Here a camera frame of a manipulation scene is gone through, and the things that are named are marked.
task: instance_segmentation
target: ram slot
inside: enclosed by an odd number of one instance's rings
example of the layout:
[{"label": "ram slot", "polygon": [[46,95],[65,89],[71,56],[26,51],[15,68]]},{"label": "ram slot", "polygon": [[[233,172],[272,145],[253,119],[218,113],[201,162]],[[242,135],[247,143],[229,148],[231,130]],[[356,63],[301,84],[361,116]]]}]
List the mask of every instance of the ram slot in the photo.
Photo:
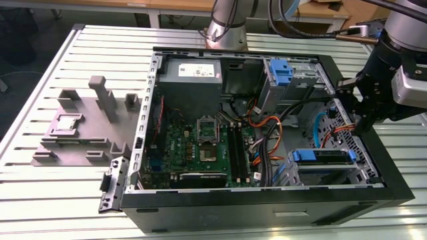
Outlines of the ram slot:
[{"label": "ram slot", "polygon": [[241,181],[245,182],[249,177],[249,166],[247,166],[247,158],[246,158],[245,140],[242,136],[242,127],[238,127],[235,129],[234,139],[235,139],[235,149],[237,149],[237,157],[238,157],[238,164],[239,164],[239,177],[241,177]]},{"label": "ram slot", "polygon": [[229,159],[231,167],[231,179],[235,181],[239,178],[239,162],[237,158],[235,148],[235,127],[227,127],[227,138],[229,138]]}]

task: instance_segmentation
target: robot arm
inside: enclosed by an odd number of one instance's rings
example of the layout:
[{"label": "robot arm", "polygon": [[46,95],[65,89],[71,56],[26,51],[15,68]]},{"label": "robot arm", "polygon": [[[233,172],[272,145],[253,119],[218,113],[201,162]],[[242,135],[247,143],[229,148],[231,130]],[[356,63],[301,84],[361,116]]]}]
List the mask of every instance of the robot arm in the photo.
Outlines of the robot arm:
[{"label": "robot arm", "polygon": [[[427,14],[426,0],[397,3]],[[376,122],[427,112],[427,24],[392,12],[364,70],[337,86],[346,110],[358,115],[357,133]],[[358,87],[362,101],[354,96]]]},{"label": "robot arm", "polygon": [[[346,110],[356,115],[357,133],[368,131],[376,122],[385,119],[400,121],[427,112],[427,0],[398,0],[397,4],[386,0],[364,1],[394,10],[380,39],[341,34],[330,34],[329,37],[376,44],[364,70],[356,78],[338,83],[336,92]],[[280,7],[274,7],[281,4],[285,17]],[[246,19],[268,18],[269,14],[270,21],[282,17],[288,23],[286,18],[293,15],[298,4],[300,0],[217,0],[206,34],[207,47],[246,49]],[[286,38],[317,38],[297,29],[297,35],[276,31]],[[356,87],[362,101],[354,95]]]}]

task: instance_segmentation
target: aluminum table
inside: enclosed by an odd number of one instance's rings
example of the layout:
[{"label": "aluminum table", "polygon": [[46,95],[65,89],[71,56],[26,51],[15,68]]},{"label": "aluminum table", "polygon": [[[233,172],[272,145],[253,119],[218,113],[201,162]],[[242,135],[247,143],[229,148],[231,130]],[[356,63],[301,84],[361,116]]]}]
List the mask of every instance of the aluminum table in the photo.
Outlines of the aluminum table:
[{"label": "aluminum table", "polygon": [[[254,51],[332,55],[345,77],[364,68],[369,52],[334,40],[247,35]],[[33,154],[55,117],[62,89],[95,96],[91,75],[105,75],[117,97],[143,98],[154,46],[203,48],[193,30],[87,25],[74,29],[0,143],[0,239],[276,239],[427,238],[427,129],[424,116],[376,125],[417,199],[350,222],[324,227],[143,233],[125,213],[99,214],[107,167],[34,167]]]}]

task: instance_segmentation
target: green circuit board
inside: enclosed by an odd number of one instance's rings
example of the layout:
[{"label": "green circuit board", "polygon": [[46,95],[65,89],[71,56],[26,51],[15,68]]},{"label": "green circuit board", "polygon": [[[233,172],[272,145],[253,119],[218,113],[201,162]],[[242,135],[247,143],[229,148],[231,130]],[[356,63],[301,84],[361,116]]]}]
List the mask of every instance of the green circuit board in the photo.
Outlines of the green circuit board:
[{"label": "green circuit board", "polygon": [[[229,151],[227,126],[221,125],[215,129],[214,125],[203,126],[201,136],[211,136],[218,133],[219,142],[210,146],[215,149],[217,154],[202,154],[201,151],[206,149],[205,145],[198,142],[198,125],[197,124],[173,124],[167,128],[166,134],[166,153],[162,161],[163,173],[223,173],[227,174],[227,186],[235,187],[254,187],[256,184],[250,182],[233,181],[231,177],[231,163]],[[253,128],[242,128],[242,136],[246,141],[254,136]],[[250,161],[246,156],[247,172],[250,173]]]}]

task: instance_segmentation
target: metal bracket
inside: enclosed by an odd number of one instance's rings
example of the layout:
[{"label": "metal bracket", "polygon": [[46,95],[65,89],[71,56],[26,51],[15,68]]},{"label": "metal bracket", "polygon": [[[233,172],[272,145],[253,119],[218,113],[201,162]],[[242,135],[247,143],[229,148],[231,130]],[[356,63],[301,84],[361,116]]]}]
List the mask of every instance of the metal bracket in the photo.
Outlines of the metal bracket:
[{"label": "metal bracket", "polygon": [[110,163],[110,170],[103,176],[99,188],[103,191],[98,210],[101,214],[122,212],[121,202],[126,189],[129,168],[130,159],[123,156],[115,158]]}]

